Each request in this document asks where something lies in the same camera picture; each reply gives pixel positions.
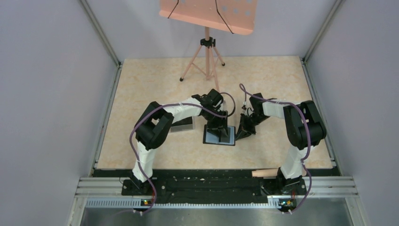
tripod leg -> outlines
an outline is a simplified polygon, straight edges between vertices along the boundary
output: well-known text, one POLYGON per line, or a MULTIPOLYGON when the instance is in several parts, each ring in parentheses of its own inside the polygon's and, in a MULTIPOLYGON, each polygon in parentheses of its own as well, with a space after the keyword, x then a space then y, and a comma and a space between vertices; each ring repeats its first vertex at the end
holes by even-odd
POLYGON ((200 45, 197 49, 197 52, 195 52, 194 56, 192 57, 190 63, 187 65, 186 70, 184 71, 183 75, 180 77, 180 81, 183 81, 184 77, 186 76, 188 69, 191 67, 192 63, 194 62, 195 58, 197 57, 199 51, 201 50, 202 45, 200 45))
POLYGON ((217 54, 217 57, 219 58, 220 62, 222 63, 222 66, 225 66, 226 64, 224 63, 222 56, 219 54, 219 51, 217 51, 216 46, 214 47, 215 53, 217 54))
POLYGON ((210 54, 210 56, 211 56, 213 71, 214 71, 214 73, 215 73, 215 85, 216 85, 216 90, 217 90, 218 92, 220 92, 220 91, 219 91, 219 82, 217 81, 215 60, 214 60, 214 58, 213 58, 212 48, 209 48, 209 54, 210 54))

robotic arm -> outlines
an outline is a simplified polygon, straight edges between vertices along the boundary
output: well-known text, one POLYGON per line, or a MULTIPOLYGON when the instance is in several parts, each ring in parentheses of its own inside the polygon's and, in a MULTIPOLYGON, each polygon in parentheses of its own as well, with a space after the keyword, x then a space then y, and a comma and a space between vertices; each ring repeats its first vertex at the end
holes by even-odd
MULTIPOLYGON (((169 129, 174 122, 201 115, 207 120, 208 132, 219 137, 227 136, 227 117, 216 117, 214 114, 198 107, 202 106, 215 114, 227 116, 227 111, 223 111, 222 103, 222 95, 212 89, 207 95, 193 95, 176 106, 164 107, 145 120, 136 130, 137 154, 144 173, 148 177, 152 176, 152 164, 157 148, 166 140, 169 129)), ((160 104, 157 102, 151 102, 138 121, 141 121, 159 106, 160 104)), ((145 176, 138 167, 138 160, 136 160, 135 167, 132 170, 131 179, 137 187, 146 181, 145 176)))
MULTIPOLYGON (((254 96, 262 97, 262 94, 257 93, 254 96)), ((308 145, 305 127, 299 112, 291 105, 266 102, 254 97, 250 97, 249 101, 253 111, 249 113, 247 110, 241 114, 240 125, 235 139, 238 140, 256 134, 255 126, 269 117, 284 119, 291 146, 284 163, 279 168, 277 176, 284 177, 281 178, 283 186, 293 183, 293 180, 299 180, 303 170, 301 159, 306 156, 308 145)), ((311 147, 313 148, 326 137, 326 127, 313 101, 305 101, 296 104, 296 106, 301 109, 305 116, 311 137, 311 147)))

white wall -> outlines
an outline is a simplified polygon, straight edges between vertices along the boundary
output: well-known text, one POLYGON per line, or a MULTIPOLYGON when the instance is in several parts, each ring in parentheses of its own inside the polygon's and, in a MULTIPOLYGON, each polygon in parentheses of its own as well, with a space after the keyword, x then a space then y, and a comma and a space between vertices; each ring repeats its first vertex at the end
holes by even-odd
POLYGON ((77 0, 0 2, 0 225, 65 225, 115 75, 77 0))
POLYGON ((310 60, 341 169, 371 225, 397 225, 399 1, 343 4, 310 60))
MULTIPOLYGON (((211 29, 224 56, 304 56, 335 0, 258 0, 249 36, 211 29)), ((159 16, 158 0, 89 0, 119 59, 191 57, 204 28, 159 16)))

beige table surface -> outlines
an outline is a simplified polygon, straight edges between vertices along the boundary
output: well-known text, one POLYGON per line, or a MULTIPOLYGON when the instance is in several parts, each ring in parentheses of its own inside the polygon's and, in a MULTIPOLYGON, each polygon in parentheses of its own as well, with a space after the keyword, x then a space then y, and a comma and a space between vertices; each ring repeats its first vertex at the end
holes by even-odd
MULTIPOLYGON (((111 115, 101 150, 98 169, 131 169, 135 156, 129 144, 134 124, 148 104, 183 101, 194 94, 207 94, 215 87, 213 79, 194 67, 183 82, 181 73, 189 58, 127 59, 120 75, 111 115)), ((236 113, 228 125, 239 125, 244 93, 243 83, 250 93, 261 92, 264 98, 288 101, 311 99, 299 57, 257 56, 225 57, 226 66, 217 66, 220 91, 234 96, 236 113)), ((204 68, 204 58, 195 63, 204 68)), ((229 112, 232 102, 225 97, 229 112)), ((170 133, 159 147, 154 169, 260 169, 277 168, 283 163, 290 146, 284 120, 269 118, 256 127, 257 134, 236 142, 235 146, 202 143, 206 120, 195 118, 195 129, 170 133)), ((324 140, 312 151, 308 168, 332 168, 324 140)))

pink board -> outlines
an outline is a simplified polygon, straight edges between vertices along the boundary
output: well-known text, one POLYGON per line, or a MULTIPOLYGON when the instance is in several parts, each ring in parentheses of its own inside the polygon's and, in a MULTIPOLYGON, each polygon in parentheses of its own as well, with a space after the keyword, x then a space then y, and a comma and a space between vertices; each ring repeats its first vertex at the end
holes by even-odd
MULTIPOLYGON (((254 31, 257 0, 217 0, 217 9, 233 33, 254 31)), ((160 0, 160 15, 168 17, 177 0, 160 0)), ((179 0, 171 19, 230 32, 216 11, 215 0, 179 0)))

